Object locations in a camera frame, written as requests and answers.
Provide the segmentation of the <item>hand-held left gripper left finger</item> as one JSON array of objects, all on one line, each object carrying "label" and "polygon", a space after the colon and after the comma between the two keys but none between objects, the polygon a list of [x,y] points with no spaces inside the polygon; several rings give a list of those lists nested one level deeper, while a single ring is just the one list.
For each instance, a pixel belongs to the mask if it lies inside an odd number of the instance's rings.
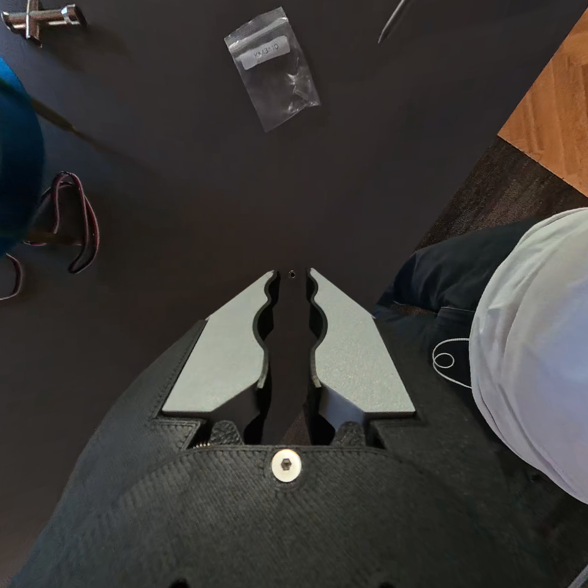
[{"label": "hand-held left gripper left finger", "polygon": [[258,392],[269,371],[268,351],[259,330],[271,311],[275,270],[212,313],[183,364],[162,413],[211,422],[252,422],[261,413]]}]

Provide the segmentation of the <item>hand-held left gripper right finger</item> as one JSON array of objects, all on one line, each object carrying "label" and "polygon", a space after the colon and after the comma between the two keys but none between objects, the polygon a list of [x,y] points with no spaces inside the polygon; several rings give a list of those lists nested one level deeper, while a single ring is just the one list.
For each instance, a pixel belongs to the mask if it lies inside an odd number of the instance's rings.
[{"label": "hand-held left gripper right finger", "polygon": [[415,405],[372,314],[315,268],[307,271],[307,298],[316,337],[310,356],[315,414],[331,427],[414,417]]}]

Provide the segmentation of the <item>black screwdriver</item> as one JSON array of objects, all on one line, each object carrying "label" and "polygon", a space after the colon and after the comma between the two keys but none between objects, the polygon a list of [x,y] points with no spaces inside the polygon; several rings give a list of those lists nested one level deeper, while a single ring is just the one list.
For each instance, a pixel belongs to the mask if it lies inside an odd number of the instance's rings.
[{"label": "black screwdriver", "polygon": [[412,1],[398,1],[397,5],[394,7],[392,14],[386,21],[386,24],[383,26],[379,37],[378,37],[378,45],[383,44],[386,39],[390,37],[392,32],[395,28],[402,22],[402,19],[405,16],[405,13],[410,8]]}]

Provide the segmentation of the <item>black desk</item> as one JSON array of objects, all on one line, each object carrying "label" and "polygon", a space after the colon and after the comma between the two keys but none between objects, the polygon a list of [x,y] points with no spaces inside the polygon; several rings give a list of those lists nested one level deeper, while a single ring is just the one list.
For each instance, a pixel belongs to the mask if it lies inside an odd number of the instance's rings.
[{"label": "black desk", "polygon": [[[46,481],[49,426],[99,420],[9,587],[568,587],[587,506],[514,454],[408,319],[374,309],[585,1],[75,1],[7,34],[1,253],[66,196],[1,320],[3,455]],[[265,132],[224,38],[282,7],[320,106]],[[315,414],[307,271],[370,312],[416,415]],[[275,270],[252,422],[162,407],[206,319]],[[98,416],[90,410],[98,404]]]}]

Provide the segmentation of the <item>dark trousers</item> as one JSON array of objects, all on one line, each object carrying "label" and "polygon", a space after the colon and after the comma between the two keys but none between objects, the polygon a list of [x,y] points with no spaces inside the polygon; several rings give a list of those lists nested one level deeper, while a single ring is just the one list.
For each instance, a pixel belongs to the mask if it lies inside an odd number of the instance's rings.
[{"label": "dark trousers", "polygon": [[381,322],[408,319],[441,378],[471,386],[469,334],[482,293],[538,217],[472,231],[417,250],[378,300]]}]

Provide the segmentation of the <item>person in white shirt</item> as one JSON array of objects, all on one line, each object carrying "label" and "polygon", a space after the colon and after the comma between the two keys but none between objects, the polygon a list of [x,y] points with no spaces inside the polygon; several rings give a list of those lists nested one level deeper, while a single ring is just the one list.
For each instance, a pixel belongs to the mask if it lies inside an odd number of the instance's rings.
[{"label": "person in white shirt", "polygon": [[531,227],[469,335],[472,396],[496,436],[587,503],[587,209]]}]

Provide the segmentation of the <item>clear plastic screw bag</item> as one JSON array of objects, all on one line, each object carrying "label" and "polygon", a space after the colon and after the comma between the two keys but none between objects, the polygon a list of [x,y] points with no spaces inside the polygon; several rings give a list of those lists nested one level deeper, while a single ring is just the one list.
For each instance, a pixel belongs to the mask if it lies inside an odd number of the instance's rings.
[{"label": "clear plastic screw bag", "polygon": [[241,25],[224,42],[265,132],[320,106],[305,54],[282,7]]}]

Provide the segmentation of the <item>metal cross wrench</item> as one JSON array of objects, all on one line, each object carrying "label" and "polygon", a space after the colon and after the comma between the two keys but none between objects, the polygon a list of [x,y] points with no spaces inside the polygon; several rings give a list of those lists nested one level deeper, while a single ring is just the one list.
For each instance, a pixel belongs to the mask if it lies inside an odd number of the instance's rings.
[{"label": "metal cross wrench", "polygon": [[41,47],[41,33],[44,29],[88,26],[81,9],[76,4],[61,8],[45,9],[40,1],[27,1],[24,11],[1,11],[1,21],[6,28],[23,39]]}]

